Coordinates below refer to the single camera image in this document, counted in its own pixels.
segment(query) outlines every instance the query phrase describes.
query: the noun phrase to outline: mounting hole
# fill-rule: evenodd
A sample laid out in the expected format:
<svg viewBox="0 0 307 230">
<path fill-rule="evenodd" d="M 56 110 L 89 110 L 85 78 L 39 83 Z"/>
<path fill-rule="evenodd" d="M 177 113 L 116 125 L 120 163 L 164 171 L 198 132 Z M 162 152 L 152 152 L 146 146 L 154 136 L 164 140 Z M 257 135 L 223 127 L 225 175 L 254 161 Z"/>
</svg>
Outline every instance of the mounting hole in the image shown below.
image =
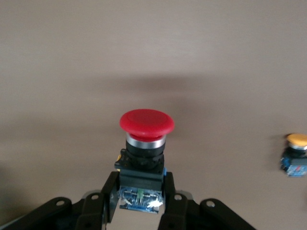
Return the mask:
<svg viewBox="0 0 307 230">
<path fill-rule="evenodd" d="M 211 201 L 211 200 L 208 200 L 208 201 L 206 202 L 206 205 L 207 205 L 208 207 L 215 207 L 215 203 L 214 203 L 213 201 Z"/>
<path fill-rule="evenodd" d="M 179 194 L 176 194 L 176 195 L 174 196 L 174 199 L 175 199 L 175 200 L 182 200 L 182 196 L 179 195 Z"/>
<path fill-rule="evenodd" d="M 169 223 L 169 224 L 168 224 L 168 228 L 169 228 L 169 229 L 173 229 L 174 227 L 175 227 L 175 224 L 174 224 L 174 223 Z"/>
<path fill-rule="evenodd" d="M 65 201 L 64 201 L 64 200 L 59 200 L 59 201 L 56 203 L 57 206 L 62 206 L 62 205 L 64 205 L 64 204 L 65 204 Z"/>
<path fill-rule="evenodd" d="M 99 198 L 99 195 L 97 195 L 97 194 L 91 196 L 91 199 L 92 199 L 92 200 L 96 200 L 96 199 L 98 199 L 98 198 Z"/>
</svg>

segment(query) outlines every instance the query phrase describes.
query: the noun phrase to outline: beige wall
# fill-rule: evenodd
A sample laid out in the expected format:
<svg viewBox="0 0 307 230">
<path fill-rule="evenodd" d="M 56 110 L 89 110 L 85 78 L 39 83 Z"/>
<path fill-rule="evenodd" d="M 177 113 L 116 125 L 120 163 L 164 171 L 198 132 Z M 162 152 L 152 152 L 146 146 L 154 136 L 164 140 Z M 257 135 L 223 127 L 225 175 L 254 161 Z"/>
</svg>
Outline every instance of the beige wall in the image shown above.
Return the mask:
<svg viewBox="0 0 307 230">
<path fill-rule="evenodd" d="M 120 116 L 153 108 L 176 123 L 177 189 L 258 230 L 305 230 L 307 178 L 278 161 L 285 134 L 307 133 L 306 87 L 305 0 L 2 0 L 0 224 L 101 188 Z M 159 218 L 118 210 L 109 229 Z"/>
</svg>

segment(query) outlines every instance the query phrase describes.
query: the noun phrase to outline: yellow button cap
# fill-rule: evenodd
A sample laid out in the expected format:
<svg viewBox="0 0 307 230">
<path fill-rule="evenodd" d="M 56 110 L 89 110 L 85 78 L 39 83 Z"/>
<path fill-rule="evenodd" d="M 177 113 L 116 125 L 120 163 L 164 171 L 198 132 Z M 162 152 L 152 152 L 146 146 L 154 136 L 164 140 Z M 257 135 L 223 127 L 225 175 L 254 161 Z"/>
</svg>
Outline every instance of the yellow button cap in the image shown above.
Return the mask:
<svg viewBox="0 0 307 230">
<path fill-rule="evenodd" d="M 307 135 L 300 133 L 293 133 L 287 136 L 287 141 L 289 141 L 292 145 L 298 147 L 307 146 Z"/>
</svg>

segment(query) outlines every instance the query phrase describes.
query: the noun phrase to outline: red button cap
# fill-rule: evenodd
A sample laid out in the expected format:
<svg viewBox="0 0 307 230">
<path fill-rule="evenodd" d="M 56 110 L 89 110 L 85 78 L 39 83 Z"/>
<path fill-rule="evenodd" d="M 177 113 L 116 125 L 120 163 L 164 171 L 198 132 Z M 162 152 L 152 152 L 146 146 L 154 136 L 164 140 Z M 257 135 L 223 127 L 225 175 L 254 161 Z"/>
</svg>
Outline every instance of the red button cap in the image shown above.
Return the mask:
<svg viewBox="0 0 307 230">
<path fill-rule="evenodd" d="M 136 140 L 151 142 L 173 131 L 173 119 L 160 111 L 153 109 L 136 109 L 125 113 L 120 126 Z"/>
</svg>

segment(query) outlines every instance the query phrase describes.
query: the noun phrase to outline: silver metal ring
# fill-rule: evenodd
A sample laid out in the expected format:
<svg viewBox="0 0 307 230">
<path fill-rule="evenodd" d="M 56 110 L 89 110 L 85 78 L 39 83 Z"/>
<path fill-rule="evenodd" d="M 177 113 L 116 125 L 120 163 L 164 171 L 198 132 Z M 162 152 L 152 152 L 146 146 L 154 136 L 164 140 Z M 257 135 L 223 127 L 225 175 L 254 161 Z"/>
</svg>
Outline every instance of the silver metal ring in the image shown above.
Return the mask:
<svg viewBox="0 0 307 230">
<path fill-rule="evenodd" d="M 295 150 L 307 150 L 307 146 L 297 146 L 293 145 L 292 143 L 289 143 L 289 146 Z"/>
<path fill-rule="evenodd" d="M 144 150 L 152 150 L 152 149 L 156 149 L 156 148 L 163 146 L 165 144 L 165 138 L 166 138 L 166 135 L 164 135 L 160 140 L 145 142 L 145 141 L 136 140 L 132 138 L 129 133 L 127 133 L 126 140 L 129 144 L 131 144 L 132 146 L 136 148 L 140 148 Z"/>
</svg>

